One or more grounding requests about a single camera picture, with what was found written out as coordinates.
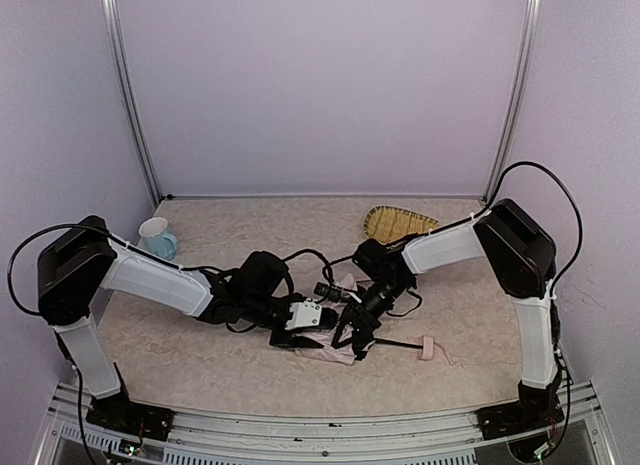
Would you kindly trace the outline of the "pink folding umbrella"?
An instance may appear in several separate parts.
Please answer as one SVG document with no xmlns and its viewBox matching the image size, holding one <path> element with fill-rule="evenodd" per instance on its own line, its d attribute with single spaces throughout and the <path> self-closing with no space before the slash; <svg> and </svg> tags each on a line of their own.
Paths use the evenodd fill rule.
<svg viewBox="0 0 640 465">
<path fill-rule="evenodd" d="M 331 337 L 325 332 L 310 332 L 302 335 L 303 338 L 311 338 L 318 341 L 322 348 L 294 348 L 294 353 L 299 357 L 320 360 L 325 362 L 340 363 L 351 366 L 356 362 L 356 352 L 351 344 L 340 349 L 331 346 Z M 423 336 L 418 344 L 398 342 L 393 340 L 376 338 L 373 342 L 364 347 L 364 355 L 374 345 L 385 345 L 401 348 L 415 349 L 419 351 L 419 359 L 430 361 L 434 358 L 436 349 L 439 349 L 450 365 L 455 364 L 455 360 L 451 357 L 444 346 L 436 342 L 432 337 Z"/>
</svg>

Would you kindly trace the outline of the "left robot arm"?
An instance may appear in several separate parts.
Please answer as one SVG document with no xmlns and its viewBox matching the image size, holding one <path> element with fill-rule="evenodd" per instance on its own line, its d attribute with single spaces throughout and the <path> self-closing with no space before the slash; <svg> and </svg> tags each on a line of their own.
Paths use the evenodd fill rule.
<svg viewBox="0 0 640 465">
<path fill-rule="evenodd" d="M 295 292 L 284 260 L 257 251 L 238 268 L 182 267 L 111 234 L 90 215 L 60 226 L 61 236 L 37 259 L 38 311 L 83 377 L 98 413 L 136 408 L 114 362 L 104 352 L 90 304 L 99 290 L 138 296 L 209 324 L 238 321 L 270 330 L 276 346 L 315 348 L 305 331 L 330 330 L 335 310 Z"/>
</svg>

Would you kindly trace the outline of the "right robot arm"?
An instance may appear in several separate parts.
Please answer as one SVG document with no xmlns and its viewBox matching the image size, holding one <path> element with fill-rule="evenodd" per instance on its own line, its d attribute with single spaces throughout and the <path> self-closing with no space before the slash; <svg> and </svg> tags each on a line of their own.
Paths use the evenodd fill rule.
<svg viewBox="0 0 640 465">
<path fill-rule="evenodd" d="M 552 238 L 510 199 L 478 215 L 389 244 L 368 239 L 356 249 L 352 261 L 373 283 L 341 312 L 332 345 L 363 349 L 372 343 L 381 316 L 402 293 L 416 286 L 418 276 L 484 257 L 516 311 L 522 353 L 520 406 L 543 414 L 554 406 L 561 380 L 552 298 L 555 255 Z"/>
</svg>

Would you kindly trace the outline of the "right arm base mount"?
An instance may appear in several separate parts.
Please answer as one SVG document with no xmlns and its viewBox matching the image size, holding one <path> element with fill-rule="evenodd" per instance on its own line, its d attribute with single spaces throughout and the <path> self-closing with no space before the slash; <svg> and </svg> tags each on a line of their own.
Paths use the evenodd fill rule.
<svg viewBox="0 0 640 465">
<path fill-rule="evenodd" d="M 559 404 L 542 411 L 533 403 L 522 404 L 519 401 L 483 407 L 476 416 L 484 440 L 517 435 L 564 420 Z"/>
</svg>

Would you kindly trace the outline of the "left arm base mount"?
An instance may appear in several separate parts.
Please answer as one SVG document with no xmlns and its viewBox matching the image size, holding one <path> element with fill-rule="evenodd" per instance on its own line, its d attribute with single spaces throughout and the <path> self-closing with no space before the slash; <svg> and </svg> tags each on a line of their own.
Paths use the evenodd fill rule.
<svg viewBox="0 0 640 465">
<path fill-rule="evenodd" d="M 100 409 L 92 404 L 86 415 L 89 424 L 104 429 L 166 442 L 175 413 L 168 408 L 131 402 L 127 405 L 110 405 Z"/>
</svg>

